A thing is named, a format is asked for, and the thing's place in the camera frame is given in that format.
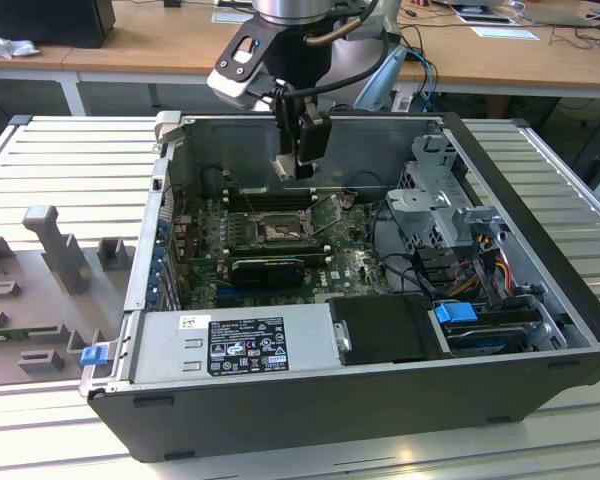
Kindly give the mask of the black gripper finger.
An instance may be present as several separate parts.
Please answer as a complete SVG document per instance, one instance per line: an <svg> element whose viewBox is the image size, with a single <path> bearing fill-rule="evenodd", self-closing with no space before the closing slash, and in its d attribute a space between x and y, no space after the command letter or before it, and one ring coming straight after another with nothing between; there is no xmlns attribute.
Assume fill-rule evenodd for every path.
<svg viewBox="0 0 600 480"><path fill-rule="evenodd" d="M306 165L299 163L293 135L282 130L279 131L277 174L280 179L308 179L314 174L312 163Z"/></svg>

